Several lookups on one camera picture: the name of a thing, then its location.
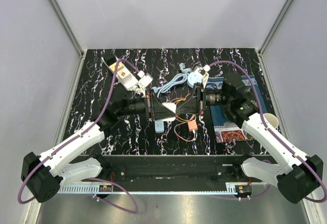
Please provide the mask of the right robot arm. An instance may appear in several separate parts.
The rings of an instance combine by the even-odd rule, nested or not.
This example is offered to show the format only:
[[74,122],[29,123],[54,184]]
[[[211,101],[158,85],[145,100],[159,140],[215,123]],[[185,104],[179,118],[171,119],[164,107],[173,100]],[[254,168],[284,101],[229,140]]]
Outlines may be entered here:
[[323,160],[317,155],[308,156],[280,134],[263,116],[256,90],[246,94],[245,88],[240,75],[228,73],[220,89],[200,89],[203,106],[221,106],[227,119],[250,134],[276,161],[269,164],[249,157],[232,168],[233,178],[240,182],[248,177],[262,180],[294,204],[319,187],[326,191]]

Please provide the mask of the beige travel adapter cube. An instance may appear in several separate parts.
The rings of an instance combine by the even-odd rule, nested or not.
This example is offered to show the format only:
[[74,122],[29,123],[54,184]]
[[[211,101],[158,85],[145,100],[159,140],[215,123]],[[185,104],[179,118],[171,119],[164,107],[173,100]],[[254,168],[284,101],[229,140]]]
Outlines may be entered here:
[[111,65],[109,66],[109,68],[110,68],[110,70],[111,70],[112,72],[114,72],[116,69],[117,69],[117,71],[119,71],[120,69],[123,68],[123,65],[122,65],[122,63],[117,64],[117,63],[115,62],[115,63],[111,64]]

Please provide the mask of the light blue power strip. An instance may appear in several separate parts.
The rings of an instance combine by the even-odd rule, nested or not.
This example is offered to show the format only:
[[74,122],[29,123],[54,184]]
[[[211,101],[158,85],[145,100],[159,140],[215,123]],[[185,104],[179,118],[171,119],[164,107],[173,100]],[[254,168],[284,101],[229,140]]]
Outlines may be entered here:
[[154,122],[155,133],[163,133],[165,131],[165,123],[162,120],[156,120]]

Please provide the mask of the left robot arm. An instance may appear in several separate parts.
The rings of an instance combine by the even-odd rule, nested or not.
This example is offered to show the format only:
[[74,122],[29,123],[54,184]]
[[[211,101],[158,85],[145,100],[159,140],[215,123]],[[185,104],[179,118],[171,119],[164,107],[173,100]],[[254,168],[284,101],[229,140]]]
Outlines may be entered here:
[[24,204],[22,192],[28,188],[33,199],[44,203],[51,199],[60,188],[84,179],[109,180],[112,176],[111,163],[100,155],[89,156],[86,160],[73,163],[82,152],[103,141],[113,128],[127,115],[144,114],[150,121],[174,120],[181,113],[181,106],[163,103],[153,90],[134,99],[116,102],[106,100],[95,120],[88,121],[76,133],[51,149],[25,155],[22,163],[23,185],[18,193],[18,201]]

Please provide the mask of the white cube socket adapter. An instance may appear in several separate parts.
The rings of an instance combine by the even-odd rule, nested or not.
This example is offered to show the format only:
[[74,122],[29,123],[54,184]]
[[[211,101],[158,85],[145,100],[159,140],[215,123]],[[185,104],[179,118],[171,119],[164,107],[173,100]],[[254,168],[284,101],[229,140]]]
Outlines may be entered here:
[[127,69],[121,69],[118,73],[117,73],[118,77],[122,80],[126,80],[129,75],[130,75],[130,72],[129,70]]

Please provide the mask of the white multicolour power strip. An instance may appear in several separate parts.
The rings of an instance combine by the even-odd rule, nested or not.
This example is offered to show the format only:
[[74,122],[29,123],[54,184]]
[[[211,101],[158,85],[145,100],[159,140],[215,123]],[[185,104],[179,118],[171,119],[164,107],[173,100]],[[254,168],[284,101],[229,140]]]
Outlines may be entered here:
[[114,73],[117,68],[116,78],[124,86],[127,91],[131,91],[138,85],[138,79],[134,74],[126,67],[126,65],[133,68],[137,73],[139,70],[134,64],[126,59],[118,58],[113,53],[106,53],[101,57],[101,61],[107,66],[107,68]]

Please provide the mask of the white wall charger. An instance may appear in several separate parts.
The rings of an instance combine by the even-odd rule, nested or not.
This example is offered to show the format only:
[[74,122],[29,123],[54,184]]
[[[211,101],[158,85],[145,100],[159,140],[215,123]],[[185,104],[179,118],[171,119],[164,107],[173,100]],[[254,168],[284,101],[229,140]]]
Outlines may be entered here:
[[162,119],[164,122],[173,122],[176,119],[176,108],[177,105],[175,103],[162,103],[162,105],[166,108],[167,111],[169,111],[169,114],[166,116],[166,118]]

